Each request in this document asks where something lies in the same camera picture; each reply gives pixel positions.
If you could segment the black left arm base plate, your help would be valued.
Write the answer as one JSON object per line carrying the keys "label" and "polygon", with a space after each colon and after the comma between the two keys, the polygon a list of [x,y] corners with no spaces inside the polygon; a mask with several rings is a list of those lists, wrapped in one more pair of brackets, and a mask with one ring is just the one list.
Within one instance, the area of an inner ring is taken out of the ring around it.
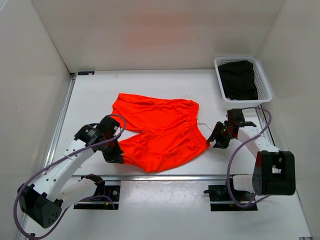
{"label": "black left arm base plate", "polygon": [[98,190],[95,197],[73,205],[74,210],[118,210],[120,203],[121,185],[119,182],[107,182],[104,188]]}

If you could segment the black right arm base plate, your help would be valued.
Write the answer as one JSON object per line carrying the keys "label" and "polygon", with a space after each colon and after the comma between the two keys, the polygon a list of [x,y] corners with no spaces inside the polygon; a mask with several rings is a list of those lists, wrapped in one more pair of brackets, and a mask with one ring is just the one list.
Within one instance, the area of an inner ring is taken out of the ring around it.
{"label": "black right arm base plate", "polygon": [[[209,185],[208,189],[204,190],[203,193],[209,197],[211,212],[249,212],[258,210],[256,205],[246,208],[237,206],[232,201],[226,185]],[[246,191],[235,191],[233,195],[239,204],[246,204],[253,196],[252,193]]]}

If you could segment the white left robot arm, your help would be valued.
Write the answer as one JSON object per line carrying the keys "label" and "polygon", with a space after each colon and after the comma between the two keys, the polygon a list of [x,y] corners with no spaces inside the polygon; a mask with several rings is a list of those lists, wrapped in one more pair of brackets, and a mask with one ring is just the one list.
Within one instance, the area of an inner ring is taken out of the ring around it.
{"label": "white left robot arm", "polygon": [[84,125],[61,159],[19,188],[17,200],[22,212],[47,229],[68,207],[84,199],[106,198],[105,182],[98,175],[85,175],[72,185],[67,182],[96,152],[101,152],[108,163],[122,164],[124,152],[118,138],[125,128],[126,121],[118,114],[106,115],[99,123]]}

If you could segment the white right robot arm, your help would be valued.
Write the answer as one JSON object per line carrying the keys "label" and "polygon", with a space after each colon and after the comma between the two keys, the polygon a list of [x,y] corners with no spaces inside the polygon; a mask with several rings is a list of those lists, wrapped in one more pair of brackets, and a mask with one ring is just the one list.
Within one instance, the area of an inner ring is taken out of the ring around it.
{"label": "white right robot arm", "polygon": [[[243,192],[256,196],[292,196],[296,191],[295,157],[291,151],[283,151],[268,141],[262,130],[252,121],[245,120],[243,109],[227,111],[227,119],[217,122],[207,143],[217,149],[227,149],[231,140],[240,145],[230,157],[224,193],[230,200],[238,199]],[[252,174],[231,175],[231,166],[241,148],[247,148],[255,158]]]}

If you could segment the orange shorts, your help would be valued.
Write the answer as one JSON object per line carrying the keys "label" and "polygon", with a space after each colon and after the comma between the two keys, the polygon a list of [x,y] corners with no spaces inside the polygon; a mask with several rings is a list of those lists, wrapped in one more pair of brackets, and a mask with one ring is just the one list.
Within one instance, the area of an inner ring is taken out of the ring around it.
{"label": "orange shorts", "polygon": [[119,142],[124,163],[148,173],[180,167],[210,147],[198,128],[199,104],[120,93],[112,105],[115,119],[134,136]]}

